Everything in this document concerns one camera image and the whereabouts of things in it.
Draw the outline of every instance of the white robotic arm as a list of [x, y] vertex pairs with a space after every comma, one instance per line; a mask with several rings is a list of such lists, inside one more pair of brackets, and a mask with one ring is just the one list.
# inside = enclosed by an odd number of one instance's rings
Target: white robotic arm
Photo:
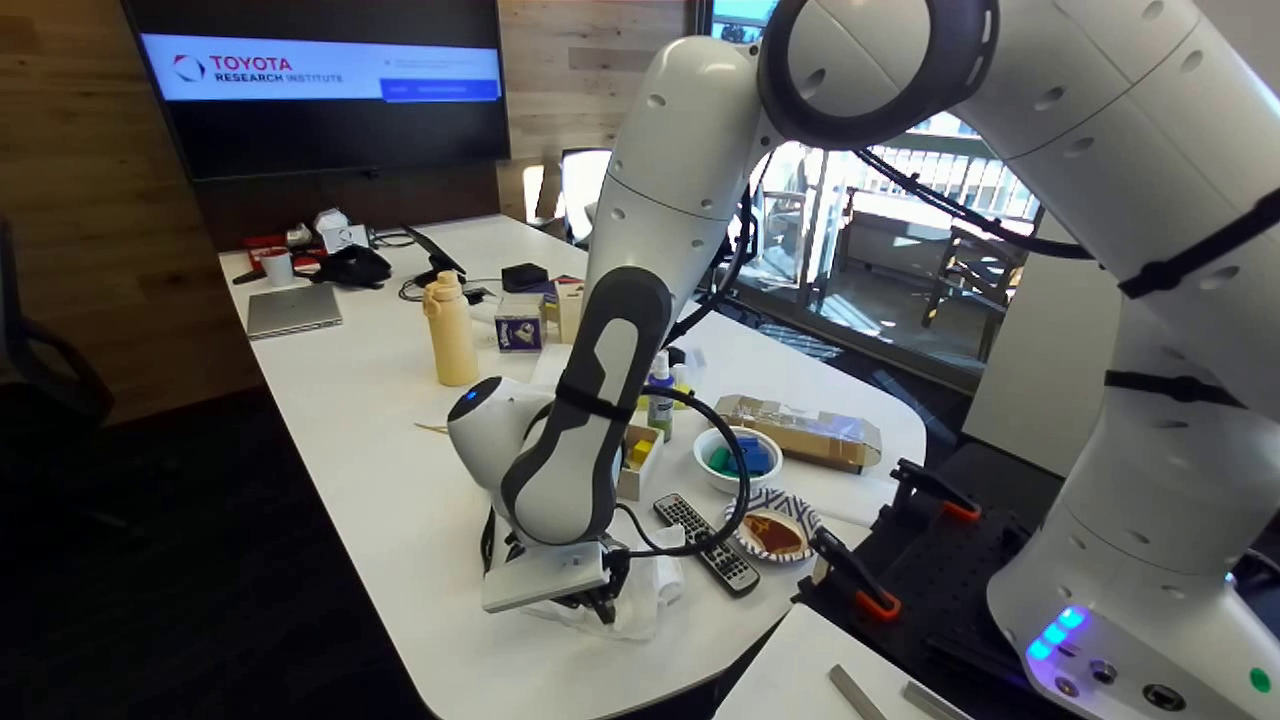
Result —
[[[579, 570], [604, 544], [624, 418], [754, 155], [780, 137], [862, 149], [938, 107], [1137, 301], [1096, 440], [987, 586], [991, 619], [1081, 717], [1280, 717], [1280, 691], [1259, 691], [1280, 682], [1277, 641], [1226, 586], [1280, 506], [1280, 107], [1192, 0], [782, 0], [758, 58], [664, 48], [601, 191], [557, 399], [489, 382], [450, 412], [464, 465], [533, 555], [567, 554], [540, 577], [570, 570], [493, 610], [604, 586]], [[1222, 252], [1198, 244], [1239, 217]]]

